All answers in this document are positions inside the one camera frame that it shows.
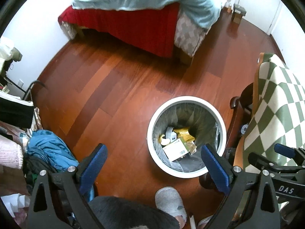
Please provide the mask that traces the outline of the brown cardboard piece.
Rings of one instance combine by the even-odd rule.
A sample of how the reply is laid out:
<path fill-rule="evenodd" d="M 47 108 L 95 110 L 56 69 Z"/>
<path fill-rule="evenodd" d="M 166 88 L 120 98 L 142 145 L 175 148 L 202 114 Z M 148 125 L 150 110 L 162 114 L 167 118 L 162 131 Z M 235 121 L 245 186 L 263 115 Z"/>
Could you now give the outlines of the brown cardboard piece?
<path fill-rule="evenodd" d="M 188 149 L 188 152 L 190 153 L 190 155 L 195 154 L 197 151 L 197 146 L 195 145 L 195 143 L 193 141 L 186 142 L 186 148 Z"/>

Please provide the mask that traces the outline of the green tissue box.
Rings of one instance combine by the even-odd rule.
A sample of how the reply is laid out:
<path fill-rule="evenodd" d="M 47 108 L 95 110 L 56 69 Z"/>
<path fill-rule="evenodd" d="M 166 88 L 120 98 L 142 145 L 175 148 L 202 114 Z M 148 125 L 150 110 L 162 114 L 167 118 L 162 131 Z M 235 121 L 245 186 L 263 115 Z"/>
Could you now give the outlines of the green tissue box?
<path fill-rule="evenodd" d="M 163 151 L 171 162 L 183 157 L 189 152 L 183 139 L 176 139 L 169 145 L 164 146 Z"/>

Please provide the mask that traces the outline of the yellow snack bag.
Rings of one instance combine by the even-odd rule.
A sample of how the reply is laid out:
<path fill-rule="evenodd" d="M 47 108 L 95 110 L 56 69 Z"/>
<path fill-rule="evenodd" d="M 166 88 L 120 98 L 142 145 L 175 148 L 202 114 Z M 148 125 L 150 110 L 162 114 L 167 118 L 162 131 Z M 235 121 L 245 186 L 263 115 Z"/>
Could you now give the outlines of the yellow snack bag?
<path fill-rule="evenodd" d="M 195 141 L 195 137 L 189 133 L 189 128 L 174 129 L 178 138 L 183 138 L 185 142 Z"/>

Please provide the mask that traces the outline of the white blue carton box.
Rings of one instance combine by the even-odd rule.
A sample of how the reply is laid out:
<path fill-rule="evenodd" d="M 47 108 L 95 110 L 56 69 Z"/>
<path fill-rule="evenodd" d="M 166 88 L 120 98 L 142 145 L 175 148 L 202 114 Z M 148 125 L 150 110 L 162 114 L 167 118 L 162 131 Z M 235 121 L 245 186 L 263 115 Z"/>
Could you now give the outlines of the white blue carton box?
<path fill-rule="evenodd" d="M 174 131 L 173 127 L 167 127 L 166 133 L 165 133 L 165 138 L 169 139 L 170 142 L 173 142 L 177 139 L 177 133 Z"/>

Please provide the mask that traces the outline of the orange peel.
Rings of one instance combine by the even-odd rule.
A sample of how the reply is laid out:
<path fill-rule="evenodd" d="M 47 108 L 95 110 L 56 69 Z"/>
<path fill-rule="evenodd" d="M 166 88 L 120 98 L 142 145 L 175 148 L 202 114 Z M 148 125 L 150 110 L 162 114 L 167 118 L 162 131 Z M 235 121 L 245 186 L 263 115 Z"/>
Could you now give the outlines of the orange peel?
<path fill-rule="evenodd" d="M 171 143 L 171 139 L 165 137 L 164 134 L 159 136 L 159 143 L 162 147 L 169 145 Z"/>

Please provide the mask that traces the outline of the white round trash bin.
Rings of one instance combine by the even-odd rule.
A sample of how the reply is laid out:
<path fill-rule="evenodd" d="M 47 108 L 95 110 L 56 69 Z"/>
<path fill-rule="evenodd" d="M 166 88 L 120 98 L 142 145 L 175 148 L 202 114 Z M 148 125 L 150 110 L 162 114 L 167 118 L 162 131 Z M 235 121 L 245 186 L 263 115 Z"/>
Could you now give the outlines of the white round trash bin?
<path fill-rule="evenodd" d="M 204 99 L 180 96 L 165 102 L 152 116 L 147 130 L 150 156 L 161 170 L 178 178 L 207 173 L 201 147 L 222 155 L 226 127 L 218 110 Z"/>

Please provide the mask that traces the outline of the checkered green white tablecloth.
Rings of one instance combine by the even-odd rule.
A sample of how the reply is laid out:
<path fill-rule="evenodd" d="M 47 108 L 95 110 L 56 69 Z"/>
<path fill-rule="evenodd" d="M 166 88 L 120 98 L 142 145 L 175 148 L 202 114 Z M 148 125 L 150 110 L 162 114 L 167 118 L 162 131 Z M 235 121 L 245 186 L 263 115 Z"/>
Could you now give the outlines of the checkered green white tablecloth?
<path fill-rule="evenodd" d="M 243 168 L 258 173 L 248 162 L 255 152 L 283 166 L 295 162 L 274 150 L 276 143 L 304 148 L 304 87 L 275 54 L 261 53 L 253 82 L 251 121 L 243 143 Z"/>

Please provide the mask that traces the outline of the blue clothes pile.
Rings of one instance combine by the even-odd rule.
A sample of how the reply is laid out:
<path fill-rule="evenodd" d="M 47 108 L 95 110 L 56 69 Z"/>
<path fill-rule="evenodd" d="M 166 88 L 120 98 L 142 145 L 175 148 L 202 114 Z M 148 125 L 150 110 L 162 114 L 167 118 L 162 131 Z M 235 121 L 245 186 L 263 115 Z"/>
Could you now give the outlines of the blue clothes pile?
<path fill-rule="evenodd" d="M 33 192 L 38 174 L 42 170 L 52 174 L 78 165 L 78 160 L 56 134 L 49 130 L 33 132 L 23 158 L 23 174 L 28 192 Z"/>

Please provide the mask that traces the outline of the grey slipper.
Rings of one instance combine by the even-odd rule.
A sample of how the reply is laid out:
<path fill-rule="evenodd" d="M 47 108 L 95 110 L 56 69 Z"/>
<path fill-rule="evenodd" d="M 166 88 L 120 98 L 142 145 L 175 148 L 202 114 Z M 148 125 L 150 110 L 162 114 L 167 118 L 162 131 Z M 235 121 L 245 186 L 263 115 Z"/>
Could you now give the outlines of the grey slipper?
<path fill-rule="evenodd" d="M 158 209 L 172 217 L 180 217 L 180 221 L 186 223 L 187 213 L 178 191 L 173 187 L 164 187 L 155 194 L 155 204 Z"/>

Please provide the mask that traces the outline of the red bed sheet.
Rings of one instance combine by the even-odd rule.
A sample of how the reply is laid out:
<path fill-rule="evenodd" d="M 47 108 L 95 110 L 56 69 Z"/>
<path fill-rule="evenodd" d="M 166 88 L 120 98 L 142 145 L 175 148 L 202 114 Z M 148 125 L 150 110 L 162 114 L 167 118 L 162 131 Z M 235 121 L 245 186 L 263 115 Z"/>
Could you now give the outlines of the red bed sheet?
<path fill-rule="evenodd" d="M 179 3 L 163 9 L 136 11 L 73 9 L 69 6 L 58 17 L 78 27 L 109 33 L 117 39 L 159 57 L 171 58 L 178 20 Z"/>

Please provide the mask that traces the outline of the wooden bed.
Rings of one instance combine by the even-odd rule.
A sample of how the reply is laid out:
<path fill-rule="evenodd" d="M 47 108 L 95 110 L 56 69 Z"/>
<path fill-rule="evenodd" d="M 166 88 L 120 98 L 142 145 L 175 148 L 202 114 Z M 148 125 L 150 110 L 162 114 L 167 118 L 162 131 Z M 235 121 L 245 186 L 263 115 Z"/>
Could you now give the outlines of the wooden bed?
<path fill-rule="evenodd" d="M 58 23 L 70 38 L 92 29 L 189 64 L 228 1 L 72 0 Z"/>

